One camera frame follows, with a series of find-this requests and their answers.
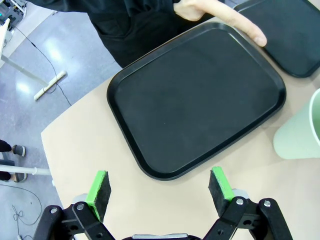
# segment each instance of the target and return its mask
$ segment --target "foot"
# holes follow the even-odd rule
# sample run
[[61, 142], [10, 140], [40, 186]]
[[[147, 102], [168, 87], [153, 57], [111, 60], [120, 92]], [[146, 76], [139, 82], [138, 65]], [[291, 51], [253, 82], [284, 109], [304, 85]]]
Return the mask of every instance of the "foot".
[[15, 183], [22, 183], [27, 179], [26, 173], [15, 173], [13, 177], [13, 181]]
[[21, 157], [24, 157], [26, 155], [26, 147], [20, 146], [20, 145], [14, 145], [12, 147], [13, 154], [20, 155]]

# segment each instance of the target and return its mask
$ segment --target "concrete floor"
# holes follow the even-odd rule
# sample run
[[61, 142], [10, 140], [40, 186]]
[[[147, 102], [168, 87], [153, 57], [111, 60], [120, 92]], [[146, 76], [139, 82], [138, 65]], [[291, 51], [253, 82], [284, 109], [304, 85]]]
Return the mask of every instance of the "concrete floor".
[[[245, 0], [225, 1], [234, 7]], [[62, 70], [68, 72], [68, 77], [59, 85], [71, 104], [121, 70], [104, 48], [85, 13], [59, 12], [49, 16], [29, 35], [29, 39], [51, 60], [57, 73]], [[51, 65], [27, 40], [23, 41], [10, 58], [48, 81], [54, 77]], [[40, 85], [8, 64], [1, 67], [0, 139], [11, 145], [20, 144], [27, 147], [24, 158], [11, 153], [4, 154], [5, 159], [15, 161], [17, 166], [48, 168], [41, 132], [69, 107], [59, 88], [35, 102], [33, 96], [40, 89]], [[48, 205], [61, 205], [50, 176], [29, 175], [23, 183], [0, 184], [34, 192], [43, 208]], [[22, 220], [27, 224], [37, 219], [41, 206], [31, 193], [3, 185], [0, 185], [0, 199], [1, 239], [17, 239], [17, 222], [13, 217], [12, 205], [18, 212], [23, 211]], [[20, 235], [33, 236], [37, 223], [27, 226], [19, 222]]]

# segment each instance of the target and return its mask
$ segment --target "cup rim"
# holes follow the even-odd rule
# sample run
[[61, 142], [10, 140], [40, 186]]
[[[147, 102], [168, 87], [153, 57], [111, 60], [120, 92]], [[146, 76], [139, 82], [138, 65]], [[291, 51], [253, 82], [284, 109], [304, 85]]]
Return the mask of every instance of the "cup rim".
[[312, 116], [312, 109], [313, 109], [313, 106], [314, 106], [314, 101], [317, 97], [317, 95], [320, 93], [320, 88], [317, 89], [314, 94], [312, 95], [311, 97], [311, 100], [310, 100], [310, 104], [309, 104], [309, 124], [311, 126], [311, 131], [312, 131], [312, 135], [316, 141], [316, 143], [318, 144], [318, 146], [320, 146], [320, 139], [316, 133], [316, 129], [315, 129], [315, 126], [314, 126], [314, 121], [313, 121], [313, 116]]

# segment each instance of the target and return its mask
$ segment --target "screw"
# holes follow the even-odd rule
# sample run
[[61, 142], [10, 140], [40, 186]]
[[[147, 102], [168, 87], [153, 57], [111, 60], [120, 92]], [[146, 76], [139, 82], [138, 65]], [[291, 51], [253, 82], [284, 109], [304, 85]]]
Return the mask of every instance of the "screw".
[[242, 205], [242, 204], [244, 204], [244, 201], [243, 201], [241, 198], [238, 198], [238, 199], [236, 200], [236, 204]]
[[51, 214], [54, 214], [56, 211], [58, 211], [58, 208], [56, 207], [50, 209]]
[[271, 206], [271, 202], [270, 201], [264, 201], [264, 204], [266, 207], [270, 207]]
[[78, 206], [76, 206], [76, 209], [78, 209], [79, 211], [84, 209], [84, 204], [83, 203], [80, 203]]

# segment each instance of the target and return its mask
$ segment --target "black tray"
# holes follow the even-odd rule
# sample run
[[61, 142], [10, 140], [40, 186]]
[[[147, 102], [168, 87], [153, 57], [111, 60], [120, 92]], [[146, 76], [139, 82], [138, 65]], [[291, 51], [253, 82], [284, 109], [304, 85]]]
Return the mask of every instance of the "black tray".
[[119, 72], [107, 90], [137, 163], [158, 180], [178, 178], [221, 152], [285, 99], [278, 73], [221, 23], [157, 48]]
[[266, 52], [290, 75], [306, 78], [320, 67], [320, 11], [308, 0], [250, 0], [234, 9], [262, 29]]

